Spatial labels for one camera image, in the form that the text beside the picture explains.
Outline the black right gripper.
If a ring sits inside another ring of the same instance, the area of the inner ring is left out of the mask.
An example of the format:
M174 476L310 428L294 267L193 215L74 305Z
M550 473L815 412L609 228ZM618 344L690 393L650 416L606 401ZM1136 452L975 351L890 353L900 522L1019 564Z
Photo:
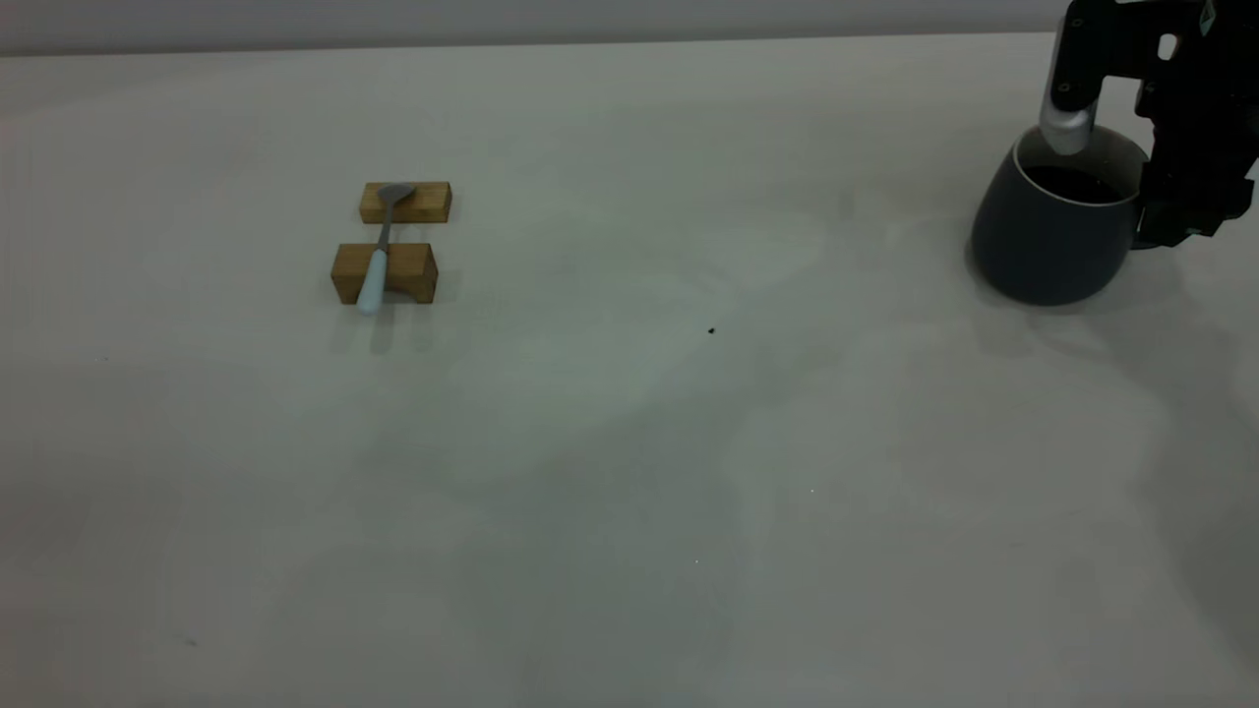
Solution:
M1220 141L1204 176L1197 233L1214 237L1253 207L1256 163L1254 1L1115 3L1108 76L1141 82L1136 113L1182 139ZM1138 247L1190 237L1192 168L1177 147L1153 147L1139 184Z

